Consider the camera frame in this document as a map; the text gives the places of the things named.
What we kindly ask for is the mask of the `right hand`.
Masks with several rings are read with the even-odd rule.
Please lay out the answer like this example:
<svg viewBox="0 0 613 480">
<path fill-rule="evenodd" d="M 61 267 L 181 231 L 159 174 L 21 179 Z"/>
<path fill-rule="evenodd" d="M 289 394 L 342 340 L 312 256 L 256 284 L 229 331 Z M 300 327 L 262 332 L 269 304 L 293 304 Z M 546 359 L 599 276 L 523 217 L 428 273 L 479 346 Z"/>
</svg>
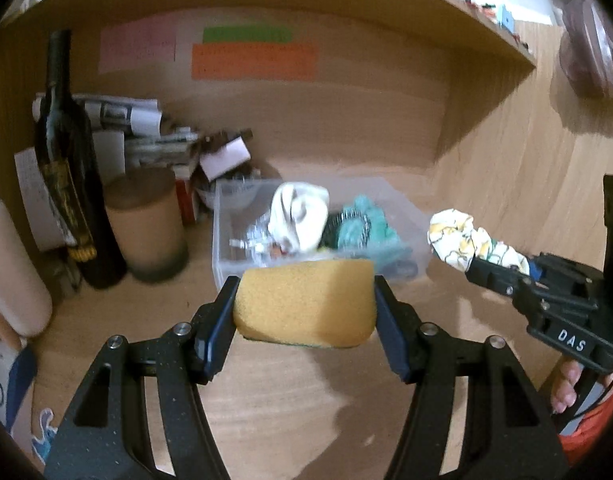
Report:
<svg viewBox="0 0 613 480">
<path fill-rule="evenodd" d="M 555 376 L 549 390 L 549 408 L 552 415 L 563 414 L 567 408 L 572 408 L 577 400 L 576 385 L 581 379 L 583 366 L 569 358 L 562 358 L 555 368 Z M 589 408 L 584 414 L 590 417 L 595 413 L 608 412 L 613 414 L 613 372 L 599 376 L 596 381 L 603 387 L 605 396 L 599 399 L 594 408 Z"/>
</svg>

